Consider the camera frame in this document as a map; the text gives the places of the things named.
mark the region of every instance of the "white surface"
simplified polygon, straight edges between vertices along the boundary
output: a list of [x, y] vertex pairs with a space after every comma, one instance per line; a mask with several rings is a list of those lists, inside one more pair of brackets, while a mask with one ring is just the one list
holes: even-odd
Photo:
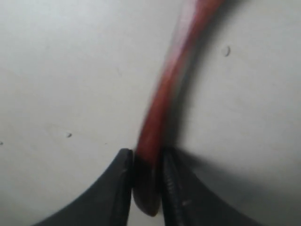
[[[120, 148], [135, 146], [180, 8], [180, 0], [1, 2], [0, 225], [52, 214]], [[198, 175], [268, 225], [301, 222], [300, 11], [299, 0], [230, 10], [182, 118], [179, 146], [207, 163]], [[163, 219], [133, 204], [128, 225], [141, 223]]]

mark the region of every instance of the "white wall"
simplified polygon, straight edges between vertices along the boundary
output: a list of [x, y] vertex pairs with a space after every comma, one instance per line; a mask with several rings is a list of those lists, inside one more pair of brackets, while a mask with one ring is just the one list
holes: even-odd
[[[0, 225], [50, 215], [135, 146], [181, 4], [1, 2]], [[199, 177], [268, 225], [301, 222], [300, 11], [299, 0], [228, 1], [181, 118], [178, 146], [204, 163]], [[132, 205], [129, 226], [141, 223], [163, 220]]]

